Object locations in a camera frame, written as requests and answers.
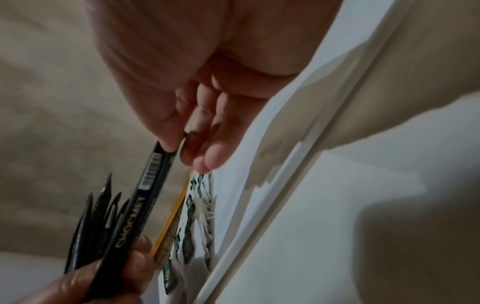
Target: hand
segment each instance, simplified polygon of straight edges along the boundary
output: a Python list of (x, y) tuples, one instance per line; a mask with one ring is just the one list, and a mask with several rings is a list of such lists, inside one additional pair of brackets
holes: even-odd
[[(148, 252), (152, 243), (142, 236), (123, 268), (123, 293), (112, 298), (96, 299), (91, 304), (139, 304), (154, 276), (155, 265)], [(17, 304), (82, 304), (100, 261), (67, 273), (39, 292), (21, 299)]]
[(200, 173), (223, 165), (309, 63), (342, 0), (86, 0), (97, 49), (140, 121)]

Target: beige surface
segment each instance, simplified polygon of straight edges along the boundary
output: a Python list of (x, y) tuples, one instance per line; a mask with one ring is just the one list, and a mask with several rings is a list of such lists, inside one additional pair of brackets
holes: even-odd
[(460, 97), (480, 90), (479, 28), (478, 2), (418, 1), (280, 194), (218, 302), (239, 290), (249, 290), (242, 300), (279, 303), (478, 302), (480, 99)]
[[(122, 201), (154, 144), (93, 49), (76, 2), (0, 2), (0, 250), (64, 257), (109, 172)], [(189, 170), (175, 164), (155, 239)]]

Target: bundle of pencils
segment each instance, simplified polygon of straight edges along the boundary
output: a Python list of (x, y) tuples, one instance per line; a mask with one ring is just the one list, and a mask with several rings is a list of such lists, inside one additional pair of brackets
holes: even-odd
[(94, 196), (90, 193), (85, 210), (71, 240), (64, 273), (83, 267), (103, 257), (120, 216), (129, 203), (127, 200), (118, 211), (121, 196), (122, 193), (120, 192), (110, 204), (112, 174), (108, 175), (105, 187), (101, 190), (95, 205)]
[(120, 193), (109, 207), (112, 175), (108, 176), (94, 207), (92, 194), (88, 197), (65, 267), (68, 272), (102, 259), (84, 302), (120, 292), (122, 269), (144, 229), (176, 155), (177, 152), (166, 153), (160, 143), (156, 143), (135, 191), (118, 215)]

